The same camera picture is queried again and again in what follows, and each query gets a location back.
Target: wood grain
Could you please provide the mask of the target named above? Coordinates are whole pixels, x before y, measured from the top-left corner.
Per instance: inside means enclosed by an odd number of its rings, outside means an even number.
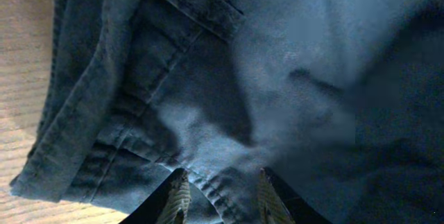
[[[35,141],[49,81],[53,0],[0,0],[0,223],[119,223],[125,214],[9,195]]]

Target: wooden table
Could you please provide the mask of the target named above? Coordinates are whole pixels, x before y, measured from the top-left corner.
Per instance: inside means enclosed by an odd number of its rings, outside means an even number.
[[[35,140],[49,80],[52,0],[0,0],[0,223],[119,223],[125,214],[9,195]]]

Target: clothing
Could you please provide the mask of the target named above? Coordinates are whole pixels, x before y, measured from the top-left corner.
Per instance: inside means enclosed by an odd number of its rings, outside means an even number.
[[[182,167],[188,223],[259,223],[267,166],[332,223],[440,223],[443,15],[443,0],[55,0],[12,194],[131,213]]]

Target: jeans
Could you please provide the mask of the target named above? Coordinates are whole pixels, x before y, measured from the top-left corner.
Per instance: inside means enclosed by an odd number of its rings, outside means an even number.
[[[12,194],[131,213],[182,167],[188,223],[259,223],[267,166],[333,223],[440,223],[443,15],[443,0],[55,0]]]

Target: faded denim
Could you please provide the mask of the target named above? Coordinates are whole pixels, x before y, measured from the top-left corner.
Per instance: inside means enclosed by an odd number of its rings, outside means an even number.
[[[443,0],[55,0],[12,194],[130,213],[183,167],[188,223],[259,223],[268,166],[333,223],[440,223],[443,17]]]

